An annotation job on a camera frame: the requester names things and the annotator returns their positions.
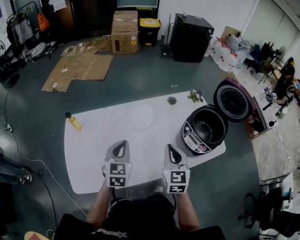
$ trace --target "rice cooker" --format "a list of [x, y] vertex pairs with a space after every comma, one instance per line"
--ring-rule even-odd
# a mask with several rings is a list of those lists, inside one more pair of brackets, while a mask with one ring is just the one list
[[228, 121], [241, 122], [256, 109], [247, 90], [230, 77], [218, 85], [213, 102], [214, 105], [196, 109], [182, 127], [185, 146], [195, 156], [211, 152], [222, 143], [228, 131]]

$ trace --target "shoe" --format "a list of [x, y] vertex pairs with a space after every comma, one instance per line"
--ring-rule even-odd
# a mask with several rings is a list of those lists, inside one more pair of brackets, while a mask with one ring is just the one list
[[23, 176], [23, 178], [25, 179], [25, 180], [27, 180], [28, 182], [32, 182], [32, 175], [30, 174], [30, 172], [28, 172], [26, 169], [24, 169], [25, 170], [25, 174], [24, 174], [24, 176]]
[[125, 192], [126, 195], [126, 199], [128, 199], [129, 201], [133, 201], [137, 199], [137, 195], [136, 192], [133, 191], [133, 189], [128, 188]]
[[21, 182], [21, 184], [24, 184], [26, 182], [26, 180], [24, 179], [24, 177], [19, 177], [19, 181]]
[[164, 183], [164, 180], [162, 178], [159, 178], [157, 181], [156, 181], [156, 187], [153, 191], [153, 193], [163, 193], [164, 189], [165, 189], [165, 183]]

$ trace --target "black bin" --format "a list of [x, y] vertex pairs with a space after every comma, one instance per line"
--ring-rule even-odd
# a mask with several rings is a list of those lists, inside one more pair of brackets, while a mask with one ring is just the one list
[[156, 18], [140, 18], [139, 44], [141, 46], [156, 46], [160, 20]]

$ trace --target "seated person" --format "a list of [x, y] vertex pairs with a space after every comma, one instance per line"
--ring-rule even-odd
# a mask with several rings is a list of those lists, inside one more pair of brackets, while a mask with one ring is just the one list
[[108, 211], [112, 190], [104, 181], [83, 222], [64, 214], [54, 240], [65, 239], [214, 239], [225, 240], [218, 226], [201, 229], [188, 193], [176, 194], [180, 229], [176, 227], [174, 206], [162, 193], [163, 180], [154, 194], [137, 199], [128, 189], [127, 199], [114, 199]]
[[286, 61], [286, 64], [283, 66], [283, 68], [280, 70], [281, 74], [283, 74], [287, 68], [289, 68], [290, 66], [294, 66], [294, 65], [295, 65], [294, 58], [293, 58], [293, 57], [290, 57], [290, 58]]
[[274, 88], [274, 93], [277, 95], [277, 104], [286, 107], [294, 98], [294, 84], [293, 79], [295, 75], [295, 68], [288, 64], [285, 69], [281, 71], [282, 75], [279, 78]]

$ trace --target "concrete floor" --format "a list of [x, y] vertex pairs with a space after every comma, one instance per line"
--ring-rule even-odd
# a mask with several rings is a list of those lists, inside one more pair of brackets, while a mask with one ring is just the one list
[[[80, 113], [116, 104], [200, 89], [207, 102], [213, 102], [213, 93], [224, 72], [210, 57], [202, 63], [181, 63], [160, 57], [158, 47], [141, 48], [135, 55], [115, 55], [104, 81], [72, 81], [67, 92], [43, 92], [41, 88], [59, 60], [65, 45], [35, 63], [28, 62], [19, 71], [20, 79], [11, 89], [0, 85], [0, 117], [6, 112], [14, 129], [20, 152], [29, 159], [43, 160], [78, 204], [87, 211], [96, 194], [75, 194], [68, 178], [64, 156], [65, 112]], [[0, 120], [0, 146], [4, 154], [38, 171], [40, 162], [23, 159], [17, 153], [12, 136]], [[244, 221], [237, 221], [245, 209], [246, 193], [260, 191], [258, 168], [253, 146], [245, 125], [230, 123], [225, 138], [226, 152], [191, 169], [188, 192], [202, 227], [219, 225], [227, 240], [247, 240], [259, 229], [246, 229]], [[47, 170], [43, 179], [54, 200], [57, 220], [64, 213], [81, 220], [84, 214], [54, 182]], [[137, 195], [146, 195], [146, 186], [134, 188]], [[42, 182], [34, 177], [32, 183], [12, 187], [17, 222], [9, 231], [21, 236], [27, 231], [46, 235], [54, 229], [51, 200]]]
[[[253, 74], [243, 65], [233, 71], [239, 82], [253, 95], [263, 92], [266, 87], [273, 87], [275, 82], [269, 78], [258, 84], [261, 75]], [[274, 112], [279, 106], [271, 106]], [[252, 141], [258, 166], [259, 177], [262, 180], [278, 177], [293, 172], [293, 206], [292, 212], [300, 214], [300, 108], [293, 101], [283, 118], [277, 117], [279, 125], [267, 131]], [[299, 239], [295, 234], [291, 239]]]

